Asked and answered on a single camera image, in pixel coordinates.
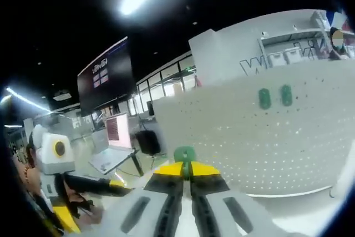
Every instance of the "screen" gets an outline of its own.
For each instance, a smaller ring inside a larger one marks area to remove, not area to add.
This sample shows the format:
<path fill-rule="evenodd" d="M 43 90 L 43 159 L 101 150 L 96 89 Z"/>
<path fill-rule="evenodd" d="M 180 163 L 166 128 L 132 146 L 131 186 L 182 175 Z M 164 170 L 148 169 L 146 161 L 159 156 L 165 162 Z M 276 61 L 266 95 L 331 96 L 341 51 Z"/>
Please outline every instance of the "screen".
<path fill-rule="evenodd" d="M 117 115 L 106 120 L 109 145 L 114 147 L 132 148 L 129 137 L 127 114 Z"/>
<path fill-rule="evenodd" d="M 107 49 L 78 75 L 80 107 L 85 114 L 91 114 L 115 98 L 127 100 L 135 91 L 127 37 Z"/>

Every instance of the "yellow circle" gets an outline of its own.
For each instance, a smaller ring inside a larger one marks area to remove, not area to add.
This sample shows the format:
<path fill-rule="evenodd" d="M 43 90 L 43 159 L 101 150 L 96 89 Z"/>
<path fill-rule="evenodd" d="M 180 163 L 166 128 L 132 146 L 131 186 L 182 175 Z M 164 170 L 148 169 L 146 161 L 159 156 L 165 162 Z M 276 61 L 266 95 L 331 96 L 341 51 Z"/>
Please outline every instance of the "yellow circle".
<path fill-rule="evenodd" d="M 57 156 L 57 158 L 61 158 L 65 154 L 65 149 L 64 149 L 63 154 L 59 154 L 57 151 L 57 144 L 60 144 L 60 143 L 62 143 L 64 145 L 64 143 L 62 141 L 56 141 L 53 145 L 53 151 L 54 151 L 54 154 Z"/>

